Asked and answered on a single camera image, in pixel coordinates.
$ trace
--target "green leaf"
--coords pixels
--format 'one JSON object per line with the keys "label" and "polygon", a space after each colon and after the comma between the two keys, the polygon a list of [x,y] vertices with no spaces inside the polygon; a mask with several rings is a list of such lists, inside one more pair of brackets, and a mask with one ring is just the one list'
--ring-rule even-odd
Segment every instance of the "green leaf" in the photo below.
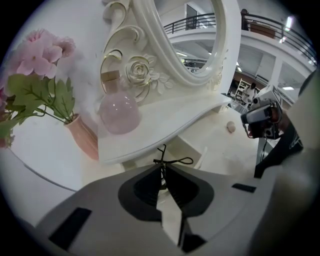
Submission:
{"label": "green leaf", "polygon": [[11,75],[8,79],[8,88],[15,94],[13,105],[25,106],[27,111],[33,113],[36,108],[48,102],[48,83],[49,80],[39,80],[36,74]]}
{"label": "green leaf", "polygon": [[53,111],[53,114],[54,114],[57,118],[66,119],[65,116],[62,116],[62,115],[59,114],[56,110]]}
{"label": "green leaf", "polygon": [[19,125],[22,125],[24,123],[24,121],[26,121],[28,117],[22,117],[19,119]]}
{"label": "green leaf", "polygon": [[10,134],[11,129],[18,123],[16,119],[0,122],[0,138],[4,139]]}
{"label": "green leaf", "polygon": [[9,110],[9,111],[17,111],[17,112],[21,112],[24,109],[26,109],[25,106],[21,106],[21,105],[14,105],[14,99],[13,100],[7,100],[6,101],[6,106],[5,109]]}
{"label": "green leaf", "polygon": [[64,118],[70,117],[75,106],[75,99],[72,97],[72,91],[68,91],[67,86],[62,80],[59,80],[55,85],[54,106]]}
{"label": "green leaf", "polygon": [[66,80],[66,89],[68,92],[71,92],[72,91],[72,87],[71,87],[71,79],[70,77],[68,77],[68,79]]}
{"label": "green leaf", "polygon": [[55,79],[51,79],[48,83],[48,90],[49,93],[55,95]]}

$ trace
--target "person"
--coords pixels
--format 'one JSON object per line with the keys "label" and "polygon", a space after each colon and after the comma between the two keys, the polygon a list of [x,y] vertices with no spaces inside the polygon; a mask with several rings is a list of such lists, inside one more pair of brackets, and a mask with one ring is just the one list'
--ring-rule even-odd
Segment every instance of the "person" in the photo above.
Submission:
{"label": "person", "polygon": [[251,102],[253,100],[253,98],[255,96],[257,96],[257,92],[256,92],[256,83],[253,82],[251,84],[251,86],[247,86],[244,88],[243,92],[242,92],[242,101],[248,105],[248,107],[251,105]]}
{"label": "person", "polygon": [[248,21],[245,18],[245,15],[248,15],[249,12],[246,9],[242,9],[240,13],[241,13],[241,29],[249,31]]}

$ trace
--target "white pillar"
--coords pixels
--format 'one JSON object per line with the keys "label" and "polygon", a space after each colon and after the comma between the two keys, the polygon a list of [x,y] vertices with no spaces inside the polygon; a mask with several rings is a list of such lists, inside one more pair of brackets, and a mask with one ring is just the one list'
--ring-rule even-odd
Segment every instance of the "white pillar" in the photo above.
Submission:
{"label": "white pillar", "polygon": [[280,57],[275,58],[271,79],[268,85],[274,85],[275,87],[278,87],[282,63],[283,63],[283,60]]}

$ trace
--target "bottle cap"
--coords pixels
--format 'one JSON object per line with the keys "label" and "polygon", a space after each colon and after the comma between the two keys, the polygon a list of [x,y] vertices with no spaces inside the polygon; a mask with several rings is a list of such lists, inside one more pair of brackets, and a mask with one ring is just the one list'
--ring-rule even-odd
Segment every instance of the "bottle cap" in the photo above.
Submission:
{"label": "bottle cap", "polygon": [[108,82],[108,81],[112,81],[112,80],[117,80],[119,78],[120,78],[119,70],[108,71],[108,72],[105,72],[105,73],[101,74],[102,82]]}

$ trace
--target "white floor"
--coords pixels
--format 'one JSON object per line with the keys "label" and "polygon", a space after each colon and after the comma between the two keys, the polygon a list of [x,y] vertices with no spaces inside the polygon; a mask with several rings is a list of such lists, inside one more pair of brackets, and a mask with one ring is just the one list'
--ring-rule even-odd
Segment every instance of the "white floor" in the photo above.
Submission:
{"label": "white floor", "polygon": [[34,174],[9,149],[0,149],[0,186],[13,213],[35,226],[74,192]]}

